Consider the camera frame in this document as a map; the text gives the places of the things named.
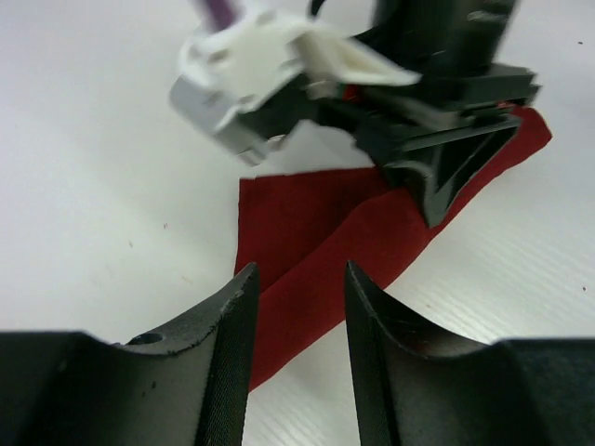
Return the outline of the dark red cloth napkin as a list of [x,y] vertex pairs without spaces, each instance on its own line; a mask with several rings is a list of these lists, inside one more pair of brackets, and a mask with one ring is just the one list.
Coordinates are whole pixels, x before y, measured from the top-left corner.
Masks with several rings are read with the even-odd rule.
[[242,179],[235,264],[258,264],[262,292],[250,387],[343,322],[347,262],[387,287],[445,228],[372,167]]

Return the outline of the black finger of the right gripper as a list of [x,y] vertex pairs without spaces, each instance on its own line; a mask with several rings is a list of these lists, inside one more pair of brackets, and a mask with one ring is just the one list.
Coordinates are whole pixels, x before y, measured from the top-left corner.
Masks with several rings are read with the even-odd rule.
[[361,121],[356,147],[392,187],[404,186],[428,227],[445,219],[457,195],[516,135],[522,119],[512,113],[484,116],[471,125],[430,131],[380,116]]

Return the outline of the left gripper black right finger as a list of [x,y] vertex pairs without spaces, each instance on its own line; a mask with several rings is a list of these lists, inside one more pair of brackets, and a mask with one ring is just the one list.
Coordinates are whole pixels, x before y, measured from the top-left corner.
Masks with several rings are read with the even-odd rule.
[[594,342],[483,344],[423,317],[354,263],[345,315],[364,445],[590,445]]

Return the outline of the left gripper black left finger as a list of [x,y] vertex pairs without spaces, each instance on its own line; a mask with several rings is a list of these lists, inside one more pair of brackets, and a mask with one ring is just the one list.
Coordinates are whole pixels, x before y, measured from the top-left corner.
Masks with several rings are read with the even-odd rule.
[[125,344],[82,332],[1,335],[5,445],[238,445],[259,273]]

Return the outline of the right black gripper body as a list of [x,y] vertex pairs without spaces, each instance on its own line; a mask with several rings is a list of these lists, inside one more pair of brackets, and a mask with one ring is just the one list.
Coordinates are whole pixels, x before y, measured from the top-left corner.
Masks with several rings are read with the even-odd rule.
[[510,139],[514,111],[535,97],[535,74],[498,63],[513,1],[377,1],[350,37],[416,76],[399,86],[342,81],[312,101],[308,119],[356,139]]

